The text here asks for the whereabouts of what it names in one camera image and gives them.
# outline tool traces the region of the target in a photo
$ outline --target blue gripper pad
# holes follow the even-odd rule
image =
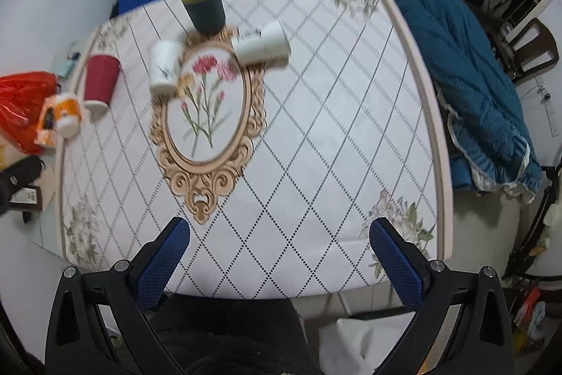
[[[189,246],[189,223],[179,218],[164,243],[156,251],[136,283],[135,302],[141,311],[158,304],[164,288]]]
[[[419,311],[424,302],[422,279],[378,219],[371,223],[369,242],[404,307]]]

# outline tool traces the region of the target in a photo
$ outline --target table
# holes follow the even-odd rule
[[[107,269],[179,215],[192,235],[169,290],[258,299],[381,281],[367,240],[378,216],[429,258],[449,257],[442,121],[393,0],[223,2],[229,28],[188,48],[181,97],[164,106],[151,102],[150,50],[159,39],[197,42],[181,2],[159,0],[102,26],[92,53],[114,53],[123,72],[111,110],[86,117],[61,154],[64,256]],[[274,18],[290,37],[288,66],[229,75],[229,34]],[[84,75],[79,96],[83,86]],[[200,135],[194,148],[195,100],[206,96],[213,139]],[[198,126],[207,122],[201,107]]]

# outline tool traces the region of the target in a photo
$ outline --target orange label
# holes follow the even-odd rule
[[[77,116],[78,119],[82,119],[80,115],[80,104],[75,99],[67,99],[65,101],[60,101],[53,107],[54,119],[58,121],[66,116]]]

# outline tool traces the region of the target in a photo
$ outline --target cup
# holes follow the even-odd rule
[[[64,139],[71,139],[80,129],[82,114],[75,94],[59,94],[53,104],[54,130]]]
[[[121,63],[114,56],[98,54],[88,60],[84,108],[93,115],[101,116],[109,108],[119,72]]]
[[[278,21],[254,28],[232,38],[232,48],[240,65],[286,59],[290,43]]]
[[[226,16],[222,0],[182,0],[195,29],[206,36],[218,34]]]
[[[175,40],[161,40],[151,51],[150,91],[157,97],[172,97],[182,71],[184,46]]]

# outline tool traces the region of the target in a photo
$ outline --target tile floor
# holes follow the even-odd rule
[[[454,197],[453,256],[447,261],[454,270],[479,271],[491,265],[501,275],[508,262],[519,224],[519,203],[498,193],[478,196],[459,192]],[[400,300],[390,283],[342,293],[352,313],[400,306]],[[345,316],[336,295],[293,299],[293,305],[303,317],[308,344],[318,354],[318,329]],[[430,354],[437,361],[455,322],[457,310],[451,309],[434,349]]]

